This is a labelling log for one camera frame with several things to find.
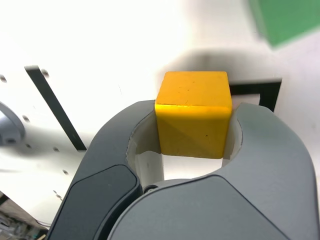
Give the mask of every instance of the green block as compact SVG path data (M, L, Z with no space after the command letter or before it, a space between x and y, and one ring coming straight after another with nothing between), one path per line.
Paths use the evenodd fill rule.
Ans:
M259 31L272 46L320 25L320 0L249 0Z

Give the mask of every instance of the white surface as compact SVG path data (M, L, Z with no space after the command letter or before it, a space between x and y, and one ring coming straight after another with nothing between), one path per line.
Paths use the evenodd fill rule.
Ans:
M26 142L32 149L0 149L1 191L38 221L51 223L61 203L53 190L64 196L83 156L29 79L28 65L48 71L86 146L117 112L155 99L167 71L227 71L232 83L281 77L275 113L301 137L320 170L320 33L272 50L259 38L244 3L2 1L0 74L7 83L0 82L0 101L28 116ZM172 166L174 172L165 174L195 177L212 162L193 164L183 171Z

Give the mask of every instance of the black stripe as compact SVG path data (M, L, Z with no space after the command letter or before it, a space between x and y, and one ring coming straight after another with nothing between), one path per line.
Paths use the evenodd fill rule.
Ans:
M5 201L7 201L9 198L7 197L7 195L3 194L1 197L0 197L0 206L5 203Z
M281 81L230 85L231 95L260 94L260 106L275 110Z
M58 101L56 95L52 91L46 78L43 76L38 66L26 66L24 68L28 73L29 77L31 78L31 80L33 81L34 85L42 95L43 99L48 104L55 118L60 123L65 134L68 136L68 138L72 142L75 149L77 149L78 151L87 150L86 146L82 142L77 131L75 130L72 123L70 122L66 112L62 108L60 102Z

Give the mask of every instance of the yellow cube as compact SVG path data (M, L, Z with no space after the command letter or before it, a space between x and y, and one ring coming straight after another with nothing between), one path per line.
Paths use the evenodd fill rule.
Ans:
M226 72L167 72L155 101L161 152L222 158L231 113Z

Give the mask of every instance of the dark gray gripper pad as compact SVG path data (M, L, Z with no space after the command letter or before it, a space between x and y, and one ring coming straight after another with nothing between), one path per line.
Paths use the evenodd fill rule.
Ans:
M158 188L121 215L108 240L286 240L220 176Z
M155 101L137 102L96 134L70 184L48 240L102 240L121 212L142 194L128 166L128 142L135 127L154 113Z

